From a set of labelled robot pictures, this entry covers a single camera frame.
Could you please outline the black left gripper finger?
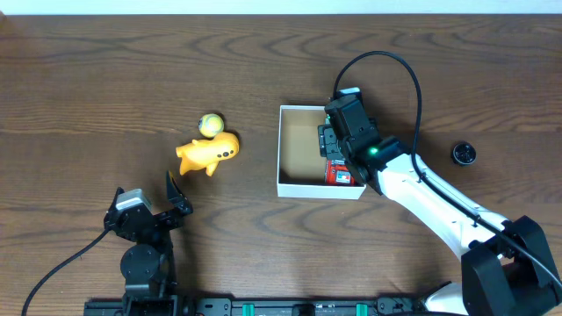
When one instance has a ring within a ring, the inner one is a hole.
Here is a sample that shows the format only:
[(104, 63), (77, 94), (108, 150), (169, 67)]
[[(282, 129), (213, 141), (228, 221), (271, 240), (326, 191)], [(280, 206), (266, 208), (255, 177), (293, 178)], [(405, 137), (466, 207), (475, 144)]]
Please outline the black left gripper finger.
[(166, 174), (166, 194), (167, 199), (182, 214), (190, 215), (193, 213), (192, 204), (189, 199), (181, 192), (170, 171)]
[(124, 193), (124, 192), (125, 192), (125, 191), (124, 191), (121, 187), (118, 187), (118, 188), (116, 189), (114, 198), (113, 198), (113, 200), (112, 200), (112, 206), (115, 206), (115, 205), (117, 204), (117, 200), (118, 200), (119, 195), (122, 194), (122, 193)]

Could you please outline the red and grey toy truck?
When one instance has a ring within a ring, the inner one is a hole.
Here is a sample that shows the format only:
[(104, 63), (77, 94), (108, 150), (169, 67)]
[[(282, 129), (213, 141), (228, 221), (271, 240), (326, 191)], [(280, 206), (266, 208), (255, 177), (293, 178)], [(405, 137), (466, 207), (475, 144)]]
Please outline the red and grey toy truck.
[(354, 186), (356, 182), (348, 171), (344, 160), (328, 160), (325, 170), (325, 183), (336, 186)]

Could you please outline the yellow grey toy ball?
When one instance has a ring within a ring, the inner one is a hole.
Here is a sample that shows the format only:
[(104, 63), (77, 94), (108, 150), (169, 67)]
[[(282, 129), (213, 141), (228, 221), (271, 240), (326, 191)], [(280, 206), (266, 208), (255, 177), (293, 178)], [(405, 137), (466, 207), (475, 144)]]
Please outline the yellow grey toy ball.
[(224, 121), (218, 114), (205, 114), (198, 122), (198, 129), (206, 138), (213, 138), (224, 130)]

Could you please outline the small black round lid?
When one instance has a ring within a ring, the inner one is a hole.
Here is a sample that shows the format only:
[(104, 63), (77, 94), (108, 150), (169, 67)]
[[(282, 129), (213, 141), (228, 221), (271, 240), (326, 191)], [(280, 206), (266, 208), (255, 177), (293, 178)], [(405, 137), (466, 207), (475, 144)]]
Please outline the small black round lid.
[(477, 152), (473, 145), (468, 142), (461, 141), (457, 143), (451, 150), (451, 159), (459, 166), (468, 166), (476, 161)]

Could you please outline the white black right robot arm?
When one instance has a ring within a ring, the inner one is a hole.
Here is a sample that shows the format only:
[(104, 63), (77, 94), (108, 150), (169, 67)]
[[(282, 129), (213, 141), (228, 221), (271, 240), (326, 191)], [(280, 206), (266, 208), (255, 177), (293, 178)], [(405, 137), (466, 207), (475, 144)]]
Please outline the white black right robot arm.
[(321, 153), (337, 155), (352, 178), (408, 209), (461, 262), (462, 281), (420, 301), (427, 315), (544, 315), (561, 303), (561, 282), (544, 230), (509, 220), (444, 181), (413, 149), (382, 138), (359, 89), (338, 90), (324, 108)]

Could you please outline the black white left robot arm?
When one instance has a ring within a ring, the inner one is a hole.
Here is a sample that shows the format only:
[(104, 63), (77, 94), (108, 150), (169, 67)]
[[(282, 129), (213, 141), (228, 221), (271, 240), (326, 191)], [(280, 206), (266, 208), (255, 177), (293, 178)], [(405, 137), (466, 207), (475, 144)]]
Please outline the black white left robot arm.
[(193, 208), (170, 172), (166, 174), (166, 195), (172, 208), (153, 213), (143, 190), (118, 188), (104, 216), (106, 230), (134, 244), (120, 261), (127, 298), (165, 298), (176, 285), (170, 232), (184, 224)]

